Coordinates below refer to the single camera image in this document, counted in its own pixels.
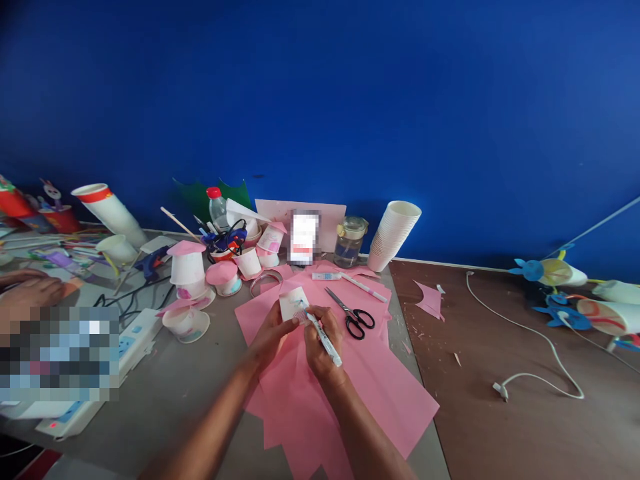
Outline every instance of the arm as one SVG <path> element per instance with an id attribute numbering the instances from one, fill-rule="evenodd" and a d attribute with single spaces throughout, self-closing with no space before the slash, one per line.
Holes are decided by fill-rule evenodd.
<path id="1" fill-rule="evenodd" d="M 333 346 L 342 354 L 342 332 L 330 308 L 310 307 Z M 377 424 L 342 367 L 336 367 L 320 344 L 314 326 L 305 328 L 307 361 L 333 408 L 356 479 L 416 479 L 400 452 Z"/>
<path id="2" fill-rule="evenodd" d="M 282 322 L 276 301 L 258 330 L 249 350 L 231 374 L 222 392 L 195 432 L 168 464 L 150 464 L 140 479 L 206 480 L 218 471 L 246 398 L 260 373 L 278 352 L 282 338 L 298 326 L 298 320 Z"/>

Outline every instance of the plug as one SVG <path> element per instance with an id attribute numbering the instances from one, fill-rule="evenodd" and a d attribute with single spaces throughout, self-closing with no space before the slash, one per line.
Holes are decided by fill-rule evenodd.
<path id="1" fill-rule="evenodd" d="M 495 382 L 493 384 L 493 389 L 500 394 L 502 400 L 504 400 L 505 403 L 509 401 L 509 394 L 507 392 L 507 388 L 504 385 L 500 385 L 498 382 Z"/>

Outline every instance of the scissors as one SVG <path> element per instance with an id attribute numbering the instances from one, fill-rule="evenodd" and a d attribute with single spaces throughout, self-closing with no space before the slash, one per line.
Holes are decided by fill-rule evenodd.
<path id="1" fill-rule="evenodd" d="M 368 329 L 374 328 L 375 327 L 375 320 L 373 319 L 373 317 L 368 312 L 365 312 L 364 310 L 359 310 L 359 309 L 351 310 L 350 308 L 347 308 L 347 306 L 344 303 L 342 303 L 342 300 L 340 300 L 336 296 L 336 294 L 334 292 L 332 292 L 328 288 L 325 288 L 325 290 L 328 292 L 328 294 L 330 294 L 331 298 L 334 299 L 336 301 L 336 303 L 338 305 L 340 305 L 340 307 L 342 307 L 342 310 L 344 310 L 346 312 L 346 314 L 347 314 L 346 320 L 347 320 L 347 330 L 348 330 L 348 332 L 356 340 L 362 340 L 365 337 L 365 331 L 362 330 L 362 327 L 360 326 L 360 324 L 364 325 Z M 369 319 L 371 320 L 371 323 L 367 323 L 364 320 L 362 320 L 362 317 L 360 315 L 368 316 Z M 351 329 L 352 326 L 355 326 L 356 330 L 358 330 L 358 332 L 360 332 L 360 335 L 356 335 L 353 332 L 353 330 Z"/>

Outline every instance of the glass jar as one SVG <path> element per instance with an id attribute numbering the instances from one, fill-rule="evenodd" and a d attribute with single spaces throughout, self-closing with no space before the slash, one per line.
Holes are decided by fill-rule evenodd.
<path id="1" fill-rule="evenodd" d="M 345 217 L 338 224 L 333 262 L 340 268 L 351 268 L 358 262 L 362 238 L 367 233 L 369 222 L 361 217 Z"/>

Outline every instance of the power strip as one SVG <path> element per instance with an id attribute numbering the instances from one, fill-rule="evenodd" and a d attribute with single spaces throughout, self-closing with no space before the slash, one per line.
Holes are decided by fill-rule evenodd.
<path id="1" fill-rule="evenodd" d="M 120 334 L 120 385 L 129 372 L 153 350 L 155 336 L 162 328 L 162 319 L 156 317 L 158 310 L 144 309 Z M 77 401 L 61 417 L 44 419 L 36 430 L 62 441 L 82 433 L 105 401 Z"/>

